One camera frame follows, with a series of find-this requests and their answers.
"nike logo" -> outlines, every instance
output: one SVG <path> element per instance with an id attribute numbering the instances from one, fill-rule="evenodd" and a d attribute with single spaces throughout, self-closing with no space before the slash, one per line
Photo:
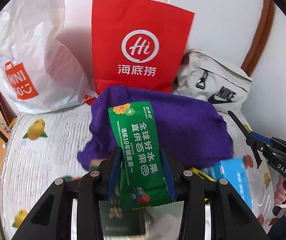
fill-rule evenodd
<path id="1" fill-rule="evenodd" d="M 231 100 L 229 100 L 229 101 L 226 101 L 226 100 L 217 100 L 217 99 L 215 99 L 215 97 L 217 97 L 215 94 L 212 95 L 212 96 L 208 99 L 208 101 L 209 101 L 211 104 L 223 104 L 223 103 L 233 103 L 233 102 L 236 102 L 236 101 L 231 101 Z"/>
<path id="2" fill-rule="evenodd" d="M 212 96 L 210 96 L 208 101 L 211 104 L 233 103 L 233 102 L 237 102 L 237 101 L 232 101 L 232 98 L 235 95 L 236 95 L 236 93 L 233 92 L 232 90 L 229 90 L 226 87 L 221 87 L 219 92 L 217 92 L 217 93 L 213 94 Z"/>

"packaging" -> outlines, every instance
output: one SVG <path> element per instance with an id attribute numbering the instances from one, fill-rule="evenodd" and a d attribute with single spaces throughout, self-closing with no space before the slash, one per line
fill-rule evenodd
<path id="1" fill-rule="evenodd" d="M 242 199 L 252 209 L 250 186 L 246 175 L 246 170 L 241 158 L 219 161 L 210 168 L 203 169 L 203 172 L 213 179 L 227 179 Z"/>
<path id="2" fill-rule="evenodd" d="M 108 86 L 170 92 L 194 13 L 152 0 L 93 0 L 96 91 Z"/>
<path id="3" fill-rule="evenodd" d="M 151 104 L 111 107 L 109 116 L 123 154 L 120 195 L 124 210 L 174 202 L 163 175 Z"/>
<path id="4" fill-rule="evenodd" d="M 97 170 L 101 160 L 92 160 L 89 171 Z M 124 211 L 121 205 L 119 183 L 108 201 L 99 201 L 104 236 L 138 236 L 145 234 L 144 210 Z"/>
<path id="5" fill-rule="evenodd" d="M 41 114 L 97 97 L 82 66 L 57 40 L 64 0 L 11 0 L 0 12 L 0 68 L 18 110 Z"/>

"black gripper frame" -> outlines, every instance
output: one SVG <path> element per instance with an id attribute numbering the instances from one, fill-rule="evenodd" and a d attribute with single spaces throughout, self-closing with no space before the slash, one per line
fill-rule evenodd
<path id="1" fill-rule="evenodd" d="M 203 180 L 186 171 L 165 149 L 178 194 L 184 201 L 179 240 L 204 240 L 205 198 L 211 205 L 212 240 L 268 240 L 262 226 L 226 179 Z M 109 175 L 121 148 L 115 147 L 98 171 L 66 182 L 56 179 L 29 212 L 13 240 L 70 240 L 73 199 L 77 204 L 77 240 L 103 240 L 99 200 L 108 200 Z"/>

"red paper bag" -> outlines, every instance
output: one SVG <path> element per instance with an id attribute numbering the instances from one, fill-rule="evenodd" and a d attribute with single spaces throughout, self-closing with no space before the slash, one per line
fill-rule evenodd
<path id="1" fill-rule="evenodd" d="M 96 92 L 112 85 L 170 92 L 193 16 L 152 0 L 93 0 Z"/>

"bed sheet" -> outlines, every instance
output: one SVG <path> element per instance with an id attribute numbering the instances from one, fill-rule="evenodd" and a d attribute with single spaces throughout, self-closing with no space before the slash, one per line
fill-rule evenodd
<path id="1" fill-rule="evenodd" d="M 228 115 L 221 115 L 227 122 L 227 130 L 233 139 L 235 157 L 249 155 L 254 160 L 241 131 Z M 246 123 L 241 113 L 237 116 Z M 47 137 L 41 136 L 37 140 L 23 138 L 28 128 L 38 119 L 44 120 L 44 133 Z M 16 231 L 13 223 L 18 211 L 20 209 L 30 211 L 56 178 L 64 176 L 75 178 L 86 174 L 76 159 L 76 152 L 82 150 L 86 142 L 91 139 L 88 130 L 91 119 L 91 107 L 86 104 L 48 114 L 19 114 L 7 145 L 0 180 L 1 221 L 6 239 L 11 239 Z M 262 214 L 263 227 L 267 230 L 267 225 L 273 218 L 274 200 L 272 183 L 268 187 L 264 183 L 264 174 L 267 172 L 269 175 L 269 172 L 265 159 L 262 159 L 260 168 L 257 170 L 255 165 L 253 168 L 248 168 L 247 175 L 253 213 L 256 217 Z M 183 205 L 175 204 L 165 206 L 165 212 L 171 214 L 172 207 L 176 207 L 171 215 L 180 217 Z M 76 240 L 76 208 L 77 202 L 74 201 L 71 229 L 73 240 Z M 152 215 L 158 214 L 157 217 L 160 218 L 164 208 L 151 208 L 148 212 Z M 105 239 L 129 238 L 105 237 Z"/>

